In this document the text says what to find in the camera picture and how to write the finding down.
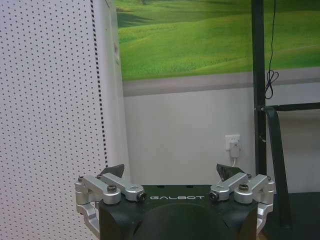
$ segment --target black cable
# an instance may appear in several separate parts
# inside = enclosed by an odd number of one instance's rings
[[[269,61],[269,69],[268,72],[266,73],[266,80],[267,83],[264,88],[264,95],[265,99],[271,99],[274,96],[274,89],[272,87],[272,83],[278,79],[279,77],[279,72],[271,70],[271,62],[272,58],[274,56],[274,36],[275,36],[275,19],[276,19],[276,1],[273,0],[273,20],[272,20],[272,36],[271,36],[271,56],[270,56],[270,61]],[[271,95],[268,97],[267,96],[267,91],[270,89]]]

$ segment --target pegboard panel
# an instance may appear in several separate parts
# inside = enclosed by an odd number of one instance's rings
[[[0,239],[91,240],[74,182],[105,167],[90,0],[0,0]]]

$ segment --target wall socket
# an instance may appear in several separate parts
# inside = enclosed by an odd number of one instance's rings
[[[240,144],[240,134],[236,135],[225,135],[225,150],[230,150],[230,143]]]

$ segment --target bolt head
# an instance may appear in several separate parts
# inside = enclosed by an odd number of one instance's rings
[[[239,191],[248,192],[249,191],[249,186],[247,184],[240,184],[239,185]]]
[[[217,202],[219,200],[219,193],[216,192],[216,191],[212,191],[209,193],[209,199],[212,201],[212,202]]]
[[[113,194],[117,191],[117,186],[116,185],[108,185],[106,190],[108,193]]]
[[[136,196],[136,200],[137,200],[139,203],[144,202],[146,199],[147,199],[147,194],[146,194],[144,191],[138,193],[138,195]]]

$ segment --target black bar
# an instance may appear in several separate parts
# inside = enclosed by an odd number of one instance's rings
[[[264,1],[251,0],[255,173],[267,175]]]
[[[272,106],[264,107],[263,111],[265,111],[268,118],[273,171],[279,209],[279,223],[282,229],[291,229],[291,209],[279,117],[277,111]]]
[[[271,106],[276,111],[301,111],[301,110],[315,110],[320,109],[320,102],[312,103],[298,103],[298,104],[287,104],[287,105],[275,105]]]

